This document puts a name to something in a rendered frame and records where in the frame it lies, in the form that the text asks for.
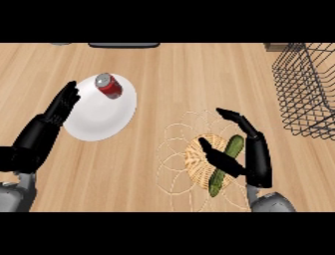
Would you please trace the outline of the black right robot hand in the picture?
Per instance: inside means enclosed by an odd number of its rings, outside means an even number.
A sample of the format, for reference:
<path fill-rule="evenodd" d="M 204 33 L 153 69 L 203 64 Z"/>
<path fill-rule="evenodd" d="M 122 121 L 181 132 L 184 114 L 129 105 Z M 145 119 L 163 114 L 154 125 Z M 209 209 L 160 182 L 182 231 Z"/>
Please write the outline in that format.
<path fill-rule="evenodd" d="M 265 134 L 250 123 L 247 117 L 222 108 L 216 109 L 222 117 L 238 124 L 247 134 L 246 139 L 246 165 L 235 158 L 212 147 L 204 137 L 198 139 L 209 163 L 232 177 L 246 176 L 247 184 L 259 188 L 272 187 L 272 163 Z"/>

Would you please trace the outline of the green squash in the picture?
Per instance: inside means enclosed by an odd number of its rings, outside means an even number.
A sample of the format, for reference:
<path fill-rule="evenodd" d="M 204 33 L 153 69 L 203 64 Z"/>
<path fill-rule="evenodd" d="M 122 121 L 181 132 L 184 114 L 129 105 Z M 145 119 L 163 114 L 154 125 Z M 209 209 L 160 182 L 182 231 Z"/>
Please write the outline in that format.
<path fill-rule="evenodd" d="M 228 141 L 224 151 L 210 149 L 210 154 L 206 156 L 209 163 L 215 166 L 215 172 L 209 179 L 209 194 L 216 197 L 224 188 L 225 176 L 229 175 L 238 178 L 243 174 L 243 166 L 237 161 L 237 157 L 244 148 L 244 138 L 241 135 L 234 135 Z"/>

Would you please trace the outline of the white round plate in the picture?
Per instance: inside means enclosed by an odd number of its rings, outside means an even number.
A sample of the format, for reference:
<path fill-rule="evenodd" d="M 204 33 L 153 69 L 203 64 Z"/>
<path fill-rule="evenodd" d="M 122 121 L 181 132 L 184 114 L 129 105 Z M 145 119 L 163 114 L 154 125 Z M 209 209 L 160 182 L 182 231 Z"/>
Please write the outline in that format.
<path fill-rule="evenodd" d="M 123 95 L 113 100 L 96 87 L 98 75 L 77 85 L 82 98 L 64 123 L 70 135 L 83 141 L 99 141 L 117 135 L 129 125 L 138 110 L 133 83 L 122 75 L 113 74 L 124 89 Z"/>

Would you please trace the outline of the dark grey flat appliance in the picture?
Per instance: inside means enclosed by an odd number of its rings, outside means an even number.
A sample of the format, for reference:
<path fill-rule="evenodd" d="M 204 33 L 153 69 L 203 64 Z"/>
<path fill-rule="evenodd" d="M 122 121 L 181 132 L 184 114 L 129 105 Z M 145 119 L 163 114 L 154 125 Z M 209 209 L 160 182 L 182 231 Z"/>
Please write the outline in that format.
<path fill-rule="evenodd" d="M 150 49 L 161 45 L 161 43 L 89 43 L 93 48 L 104 49 Z"/>

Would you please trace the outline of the brown wooden block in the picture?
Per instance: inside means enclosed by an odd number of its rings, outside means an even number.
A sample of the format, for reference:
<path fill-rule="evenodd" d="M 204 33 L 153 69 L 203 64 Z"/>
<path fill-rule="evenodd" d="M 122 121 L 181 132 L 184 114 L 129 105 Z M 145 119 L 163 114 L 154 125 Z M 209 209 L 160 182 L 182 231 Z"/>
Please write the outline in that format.
<path fill-rule="evenodd" d="M 268 52 L 300 52 L 305 48 L 302 43 L 265 43 Z"/>

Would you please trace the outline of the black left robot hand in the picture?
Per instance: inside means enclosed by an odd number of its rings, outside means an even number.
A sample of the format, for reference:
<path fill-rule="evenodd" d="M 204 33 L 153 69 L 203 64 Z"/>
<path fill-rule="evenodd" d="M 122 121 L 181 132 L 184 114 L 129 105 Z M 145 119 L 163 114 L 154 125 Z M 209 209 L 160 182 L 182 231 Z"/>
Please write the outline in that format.
<path fill-rule="evenodd" d="M 80 100 L 77 82 L 71 81 L 46 111 L 36 115 L 11 146 L 0 146 L 0 171 L 34 173 L 51 154 L 61 127 Z"/>

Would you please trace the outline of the woven wicker placemat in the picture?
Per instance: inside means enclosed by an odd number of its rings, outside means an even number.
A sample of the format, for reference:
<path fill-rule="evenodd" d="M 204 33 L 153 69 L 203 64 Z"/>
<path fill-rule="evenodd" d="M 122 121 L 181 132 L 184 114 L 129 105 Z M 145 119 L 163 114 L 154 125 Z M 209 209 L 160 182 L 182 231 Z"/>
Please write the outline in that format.
<path fill-rule="evenodd" d="M 221 175 L 222 185 L 210 193 L 210 179 L 216 168 L 209 164 L 198 139 L 204 137 L 212 147 L 225 150 L 231 137 L 241 134 L 210 110 L 188 111 L 164 130 L 158 146 L 157 186 L 167 196 L 173 212 L 249 211 L 246 180 Z"/>

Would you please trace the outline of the red soda can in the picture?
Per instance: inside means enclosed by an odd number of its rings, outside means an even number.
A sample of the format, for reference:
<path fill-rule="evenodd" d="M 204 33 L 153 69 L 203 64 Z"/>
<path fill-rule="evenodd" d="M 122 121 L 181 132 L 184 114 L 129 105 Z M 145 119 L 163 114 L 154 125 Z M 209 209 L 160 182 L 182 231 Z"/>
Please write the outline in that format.
<path fill-rule="evenodd" d="M 102 73 L 96 76 L 95 81 L 99 91 L 105 94 L 110 99 L 117 99 L 124 92 L 123 86 L 116 79 L 116 76 L 110 73 Z"/>

